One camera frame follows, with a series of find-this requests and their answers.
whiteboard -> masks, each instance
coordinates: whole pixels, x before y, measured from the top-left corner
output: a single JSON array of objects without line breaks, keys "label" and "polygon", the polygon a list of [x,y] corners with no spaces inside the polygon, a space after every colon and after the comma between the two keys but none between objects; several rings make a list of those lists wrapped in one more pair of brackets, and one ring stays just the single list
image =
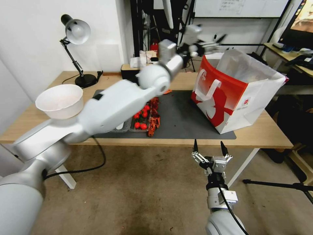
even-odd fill
[{"label": "whiteboard", "polygon": [[280,17],[288,0],[196,0],[195,17]]}]

desk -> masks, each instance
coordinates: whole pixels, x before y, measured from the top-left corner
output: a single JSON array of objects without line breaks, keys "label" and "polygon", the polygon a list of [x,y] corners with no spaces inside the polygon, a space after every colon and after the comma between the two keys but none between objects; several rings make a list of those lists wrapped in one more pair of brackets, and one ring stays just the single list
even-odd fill
[{"label": "desk", "polygon": [[[75,71],[62,72],[55,81],[52,82],[50,87],[62,83],[65,79],[77,74]],[[171,84],[170,89],[173,90],[192,90],[195,84],[197,73],[179,73]],[[74,83],[74,78],[66,81],[65,83]],[[83,92],[84,102],[92,98],[95,90],[105,89],[114,83],[121,80],[119,74],[116,75],[103,75],[100,77],[99,82],[91,87],[85,88]],[[34,104],[30,105],[25,112],[6,130],[0,137],[0,143],[13,143],[22,134],[29,131],[33,127],[47,120],[48,117]],[[289,139],[279,129],[276,123],[272,120],[266,111],[260,115],[254,125],[245,127],[235,131],[237,136],[234,140],[223,140],[223,143],[229,148],[249,148],[253,151],[249,156],[240,164],[239,169],[232,177],[228,177],[229,186],[234,182],[238,175],[242,172],[245,166],[254,157],[260,148],[281,148],[290,149],[293,147]],[[193,139],[98,139],[101,145],[113,146],[170,146],[170,147],[192,147],[194,144]],[[220,140],[216,139],[199,139],[197,140],[199,147],[210,146],[212,148],[220,148]],[[79,145],[95,145],[96,143],[92,138],[79,143]]]},{"label": "desk", "polygon": [[[275,53],[276,55],[280,57],[280,59],[273,66],[274,70],[277,70],[283,61],[288,62],[288,61],[295,59],[299,55],[301,55],[299,52],[294,52],[294,51],[284,53],[282,50],[274,47],[272,43],[268,43],[268,42],[264,43],[264,46],[265,48],[269,49],[271,52]],[[298,66],[298,65],[293,65],[293,67],[300,73],[305,73],[306,75],[313,77],[313,70],[310,70],[310,69],[307,69],[305,67]],[[283,86],[282,88],[278,90],[277,94],[278,95],[313,95],[313,86],[311,85]]]}]

computer monitor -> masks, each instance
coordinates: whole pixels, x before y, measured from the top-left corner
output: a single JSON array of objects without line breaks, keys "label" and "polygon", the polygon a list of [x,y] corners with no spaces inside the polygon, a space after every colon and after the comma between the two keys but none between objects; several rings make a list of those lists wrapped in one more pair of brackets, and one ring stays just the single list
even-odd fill
[{"label": "computer monitor", "polygon": [[313,0],[303,0],[279,39],[280,43],[313,49]]}]

white bowl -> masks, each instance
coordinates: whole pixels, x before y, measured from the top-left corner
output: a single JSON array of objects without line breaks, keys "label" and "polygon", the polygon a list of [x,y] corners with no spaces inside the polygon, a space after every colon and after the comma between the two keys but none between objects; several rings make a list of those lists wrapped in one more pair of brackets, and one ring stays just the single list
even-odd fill
[{"label": "white bowl", "polygon": [[37,97],[35,105],[51,118],[71,118],[83,108],[82,93],[82,89],[77,85],[54,86],[42,92]]}]

plastic container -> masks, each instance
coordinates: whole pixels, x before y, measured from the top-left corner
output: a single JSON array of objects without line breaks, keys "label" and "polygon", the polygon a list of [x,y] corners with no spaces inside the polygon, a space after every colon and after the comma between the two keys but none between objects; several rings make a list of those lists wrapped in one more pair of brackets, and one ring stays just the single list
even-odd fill
[{"label": "plastic container", "polygon": [[127,119],[125,122],[123,122],[122,124],[122,127],[121,125],[120,126],[117,126],[116,128],[114,128],[112,131],[110,132],[127,132],[130,128],[130,123],[131,123],[131,118]]},{"label": "plastic container", "polygon": [[42,92],[35,105],[49,117],[67,119],[78,114],[83,108],[83,90],[73,84],[54,86]]}]

